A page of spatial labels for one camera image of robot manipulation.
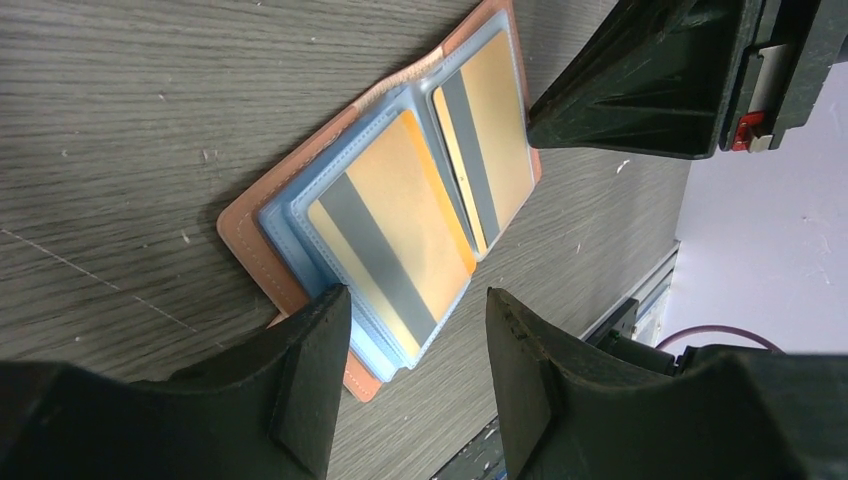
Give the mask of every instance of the red component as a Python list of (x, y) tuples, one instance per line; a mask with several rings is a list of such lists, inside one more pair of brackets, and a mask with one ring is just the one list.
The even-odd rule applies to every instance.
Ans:
[(739, 119), (739, 128), (736, 129), (736, 136), (733, 138), (734, 152), (742, 152), (748, 150), (748, 130), (763, 123), (766, 119), (766, 112), (751, 112)]

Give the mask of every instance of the wood grain surface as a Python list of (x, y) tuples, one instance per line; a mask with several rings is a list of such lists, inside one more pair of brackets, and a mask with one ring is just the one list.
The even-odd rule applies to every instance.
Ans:
[[(614, 2), (516, 3), (536, 98)], [(0, 357), (161, 379), (263, 327), (273, 307), (215, 218), (474, 4), (0, 1)], [(487, 286), (579, 333), (671, 248), (685, 162), (542, 161), (420, 367), (343, 396), (330, 478), (428, 478), (495, 416)]]

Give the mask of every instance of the red cable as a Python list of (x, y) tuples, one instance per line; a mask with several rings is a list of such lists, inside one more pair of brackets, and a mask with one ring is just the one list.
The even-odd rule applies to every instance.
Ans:
[(685, 328), (657, 344), (656, 349), (664, 350), (665, 347), (680, 340), (681, 338), (697, 335), (699, 333), (729, 333), (731, 335), (747, 338), (752, 342), (759, 343), (760, 345), (768, 348), (773, 352), (785, 353), (783, 350), (780, 349), (780, 347), (771, 343), (767, 339), (757, 335), (756, 333), (749, 332), (748, 330), (744, 330), (741, 328), (729, 327), (727, 325), (701, 325), (700, 327)]

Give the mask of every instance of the wooden table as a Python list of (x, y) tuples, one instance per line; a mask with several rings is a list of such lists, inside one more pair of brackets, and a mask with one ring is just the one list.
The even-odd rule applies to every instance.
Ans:
[[(536, 98), (614, 2), (517, 3)], [(4, 1), (0, 357), (161, 379), (263, 327), (274, 309), (217, 215), (474, 4)], [(488, 285), (579, 333), (671, 248), (685, 162), (542, 159), (541, 185), (420, 367), (370, 404), (343, 395), (331, 478), (428, 478), (494, 417)]]

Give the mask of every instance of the gold card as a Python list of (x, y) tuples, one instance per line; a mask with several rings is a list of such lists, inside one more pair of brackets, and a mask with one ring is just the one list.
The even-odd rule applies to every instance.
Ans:
[(480, 256), (536, 185), (521, 96), (506, 31), (498, 32), (433, 92)]
[(308, 208), (309, 220), (415, 358), (476, 268), (412, 111), (403, 111)]

